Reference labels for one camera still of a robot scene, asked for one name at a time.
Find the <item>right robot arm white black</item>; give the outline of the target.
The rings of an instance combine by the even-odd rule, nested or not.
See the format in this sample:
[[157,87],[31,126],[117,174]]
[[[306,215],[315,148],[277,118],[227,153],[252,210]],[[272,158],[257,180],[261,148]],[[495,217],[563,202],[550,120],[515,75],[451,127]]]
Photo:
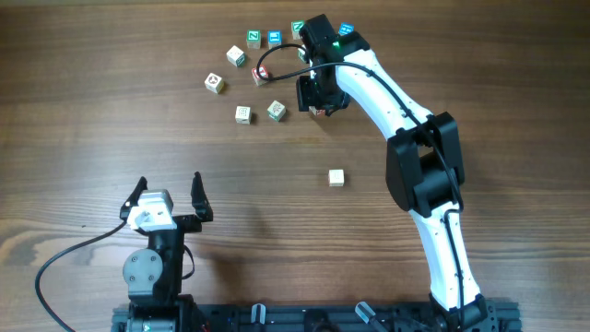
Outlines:
[[461,233],[465,171],[458,128],[433,114],[384,71],[356,31],[340,35],[326,15],[299,32],[311,74],[297,81],[299,108],[324,112],[356,101],[386,140],[385,180],[391,197],[414,220],[431,273],[431,300],[441,331],[467,331],[487,316]]

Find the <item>white block red side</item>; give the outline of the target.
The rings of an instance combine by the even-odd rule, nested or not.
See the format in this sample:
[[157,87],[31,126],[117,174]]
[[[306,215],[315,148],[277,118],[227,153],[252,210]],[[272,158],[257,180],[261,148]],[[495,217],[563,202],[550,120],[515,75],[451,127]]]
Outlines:
[[309,107],[309,112],[314,115],[314,116],[323,116],[325,115],[325,110],[324,109],[318,109],[314,106],[310,106]]

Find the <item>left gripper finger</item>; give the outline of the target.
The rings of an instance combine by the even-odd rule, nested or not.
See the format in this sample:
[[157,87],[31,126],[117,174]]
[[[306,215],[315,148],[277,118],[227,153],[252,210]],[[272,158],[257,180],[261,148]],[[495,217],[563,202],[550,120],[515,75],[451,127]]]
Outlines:
[[138,199],[141,196],[142,192],[148,189],[148,181],[147,179],[142,176],[139,178],[135,189],[132,191],[129,197],[124,201],[123,205],[120,208],[119,217],[121,220],[127,220],[131,209],[133,207],[138,206]]
[[214,218],[213,209],[207,198],[200,172],[195,172],[191,187],[192,207],[201,222],[209,222]]

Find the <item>white block leaf picture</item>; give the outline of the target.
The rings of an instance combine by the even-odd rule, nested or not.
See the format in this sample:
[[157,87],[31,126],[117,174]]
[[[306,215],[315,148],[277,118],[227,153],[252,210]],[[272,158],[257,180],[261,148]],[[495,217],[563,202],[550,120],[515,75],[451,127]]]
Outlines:
[[276,122],[279,122],[285,115],[287,108],[279,101],[273,101],[267,108],[268,116]]

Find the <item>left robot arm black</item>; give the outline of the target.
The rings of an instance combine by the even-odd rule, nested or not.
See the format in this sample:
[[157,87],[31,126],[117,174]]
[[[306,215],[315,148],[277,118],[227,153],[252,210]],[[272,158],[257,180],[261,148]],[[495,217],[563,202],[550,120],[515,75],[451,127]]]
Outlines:
[[184,244],[187,233],[202,230],[214,214],[196,172],[191,186],[192,214],[174,216],[170,193],[149,190],[142,177],[120,209],[120,219],[147,237],[147,247],[130,254],[123,267],[130,303],[113,311],[112,331],[208,331],[210,325],[191,295],[182,294],[182,283],[193,273],[183,273],[183,257],[191,255]]

